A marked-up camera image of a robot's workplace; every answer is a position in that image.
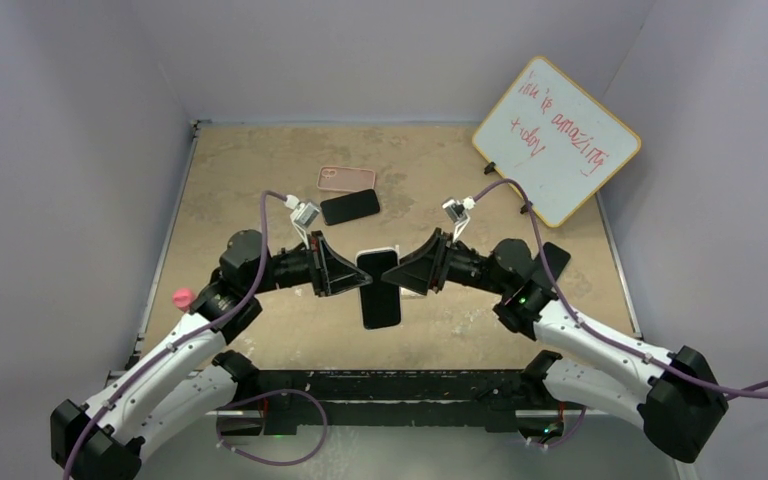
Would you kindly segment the clear magsafe phone case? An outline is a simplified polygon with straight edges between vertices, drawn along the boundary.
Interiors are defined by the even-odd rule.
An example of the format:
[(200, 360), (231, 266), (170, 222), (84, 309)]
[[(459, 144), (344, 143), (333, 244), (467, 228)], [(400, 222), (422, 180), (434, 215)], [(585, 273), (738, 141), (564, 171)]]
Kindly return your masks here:
[(404, 296), (421, 296), (427, 294), (426, 282), (418, 273), (418, 261), (421, 259), (422, 255), (422, 249), (418, 248), (403, 256), (399, 261), (401, 275), (403, 279), (407, 281), (406, 285), (401, 286), (402, 294)]

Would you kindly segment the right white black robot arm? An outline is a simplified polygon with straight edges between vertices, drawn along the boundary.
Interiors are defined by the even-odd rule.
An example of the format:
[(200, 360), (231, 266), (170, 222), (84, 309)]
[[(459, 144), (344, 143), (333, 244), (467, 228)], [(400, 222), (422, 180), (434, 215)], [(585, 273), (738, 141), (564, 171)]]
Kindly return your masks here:
[(418, 294), (454, 282), (499, 295), (493, 312), (500, 323), (548, 347), (549, 363), (521, 381), (529, 404), (555, 399), (611, 414), (675, 460), (695, 462), (728, 410), (723, 394), (701, 385), (717, 381), (703, 354), (688, 346), (672, 352), (569, 312), (522, 239), (504, 239), (482, 255), (435, 230), (382, 279)]

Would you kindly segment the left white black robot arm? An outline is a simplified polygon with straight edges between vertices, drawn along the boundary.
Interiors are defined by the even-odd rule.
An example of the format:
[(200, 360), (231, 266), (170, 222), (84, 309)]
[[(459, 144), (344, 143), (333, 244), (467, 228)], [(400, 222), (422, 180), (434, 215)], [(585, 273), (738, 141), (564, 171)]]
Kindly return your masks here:
[(271, 255), (257, 230), (232, 235), (208, 285), (167, 336), (131, 369), (83, 403), (50, 417), (53, 460), (67, 479), (132, 479), (166, 440), (197, 417), (252, 405), (259, 370), (228, 346), (262, 311), (256, 294), (310, 284), (319, 297), (371, 284), (319, 231)]

